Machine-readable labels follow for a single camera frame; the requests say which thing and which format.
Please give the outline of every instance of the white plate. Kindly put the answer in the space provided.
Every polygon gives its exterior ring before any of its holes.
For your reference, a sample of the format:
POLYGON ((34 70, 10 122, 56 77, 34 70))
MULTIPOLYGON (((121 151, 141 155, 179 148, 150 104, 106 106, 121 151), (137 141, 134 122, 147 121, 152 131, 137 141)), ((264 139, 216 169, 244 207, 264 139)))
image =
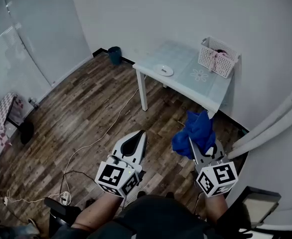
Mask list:
POLYGON ((164 76, 171 76, 174 74, 174 71, 169 66, 165 65, 155 65, 154 71, 164 76))

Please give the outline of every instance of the small table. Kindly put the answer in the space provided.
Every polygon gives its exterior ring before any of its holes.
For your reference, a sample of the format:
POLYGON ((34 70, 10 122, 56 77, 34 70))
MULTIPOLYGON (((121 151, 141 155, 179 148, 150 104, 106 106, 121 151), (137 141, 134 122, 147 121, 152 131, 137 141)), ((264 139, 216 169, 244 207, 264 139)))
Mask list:
POLYGON ((223 78, 198 64, 198 51, 182 44, 167 41, 154 54, 133 65, 136 69, 142 109, 147 111, 145 75, 169 86, 208 110, 212 118, 219 110, 233 73, 223 78), (155 65, 166 65, 174 70, 171 76, 155 72, 155 65))
POLYGON ((0 102, 0 145, 11 145, 5 123, 10 122, 21 133, 21 142, 27 144, 33 137, 34 126, 22 119, 23 102, 13 93, 8 93, 0 102))

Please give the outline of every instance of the plastic basket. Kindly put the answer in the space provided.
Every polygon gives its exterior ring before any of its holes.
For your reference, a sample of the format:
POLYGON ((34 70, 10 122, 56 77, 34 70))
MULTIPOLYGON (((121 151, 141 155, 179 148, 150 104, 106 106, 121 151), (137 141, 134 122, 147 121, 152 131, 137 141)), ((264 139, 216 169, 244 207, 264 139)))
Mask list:
POLYGON ((198 63, 210 71, 227 78, 234 65, 238 62, 239 56, 240 54, 237 51, 229 48, 226 44, 208 37, 203 39, 200 45, 198 63), (228 57, 218 53, 216 51, 218 49, 226 51, 228 57))

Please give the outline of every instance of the white cable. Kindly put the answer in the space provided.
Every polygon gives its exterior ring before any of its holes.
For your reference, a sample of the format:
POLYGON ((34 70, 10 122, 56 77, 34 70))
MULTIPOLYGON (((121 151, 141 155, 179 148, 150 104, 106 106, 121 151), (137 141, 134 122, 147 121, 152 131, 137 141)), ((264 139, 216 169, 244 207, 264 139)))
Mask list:
MULTIPOLYGON (((52 195, 49 195, 48 197, 61 196, 61 195, 63 195, 64 193, 70 194, 69 192, 64 191, 64 192, 61 193, 61 194, 52 194, 52 195)), ((6 192, 6 197, 7 197, 8 200, 10 200, 10 197, 11 197, 10 190, 7 190, 7 192, 6 192)), ((14 200, 14 201, 10 200, 10 202, 11 202, 11 203, 15 203, 15 202, 19 202, 19 201, 25 201, 25 202, 27 202, 27 203, 36 203, 36 202, 42 201, 42 200, 44 200, 44 199, 45 199, 45 198, 41 198, 41 199, 34 200, 34 201, 28 201, 28 200, 25 200, 25 199, 21 198, 21 199, 19 199, 19 200, 14 200)))
MULTIPOLYGON (((69 166, 69 164, 70 164, 70 162, 71 162, 72 157, 73 157, 77 152, 79 152, 81 149, 84 149, 84 148, 88 148, 88 147, 93 146, 95 143, 97 143, 97 142, 99 142, 100 140, 102 140, 102 139, 104 138, 104 136, 106 136, 106 134, 108 133, 108 131, 111 130, 111 128, 115 125, 115 123, 116 123, 117 120, 119 119, 122 110, 128 105, 128 103, 130 102, 130 100, 133 99, 133 97, 136 95, 136 93, 137 93, 138 90, 139 90, 139 89, 136 89, 136 91, 134 92, 134 94, 132 95, 132 97, 128 99, 128 101, 126 102, 126 104, 123 106, 123 108, 122 108, 122 109, 120 110, 120 112, 118 113, 117 118, 116 118, 116 120, 114 121, 114 123, 109 127, 109 129, 105 132, 105 134, 104 134, 101 138, 99 138, 97 141, 93 142, 93 143, 90 144, 90 145, 83 146, 83 147, 79 148, 77 151, 75 151, 75 152, 72 154, 72 156, 70 157, 70 159, 69 159, 68 162, 67 162, 66 168, 65 168, 65 170, 64 170, 64 175, 66 174, 67 168, 68 168, 68 166, 69 166)), ((66 176, 65 176, 65 182, 66 182, 66 185, 67 185, 68 192, 69 192, 70 195, 71 195, 70 187, 68 186, 68 183, 67 183, 67 180, 66 180, 66 176)))

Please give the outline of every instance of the white wall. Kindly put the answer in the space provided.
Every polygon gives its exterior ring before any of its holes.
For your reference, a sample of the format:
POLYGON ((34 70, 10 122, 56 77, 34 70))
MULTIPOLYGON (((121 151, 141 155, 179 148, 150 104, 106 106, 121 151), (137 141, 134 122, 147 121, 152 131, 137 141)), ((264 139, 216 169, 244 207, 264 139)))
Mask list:
POLYGON ((292 126, 249 152, 227 202, 232 204, 246 186, 281 194, 279 207, 265 220, 267 225, 292 225, 292 126))
POLYGON ((167 39, 214 36, 242 53, 223 111, 248 129, 292 90, 292 0, 74 0, 92 52, 120 46, 137 61, 167 39))

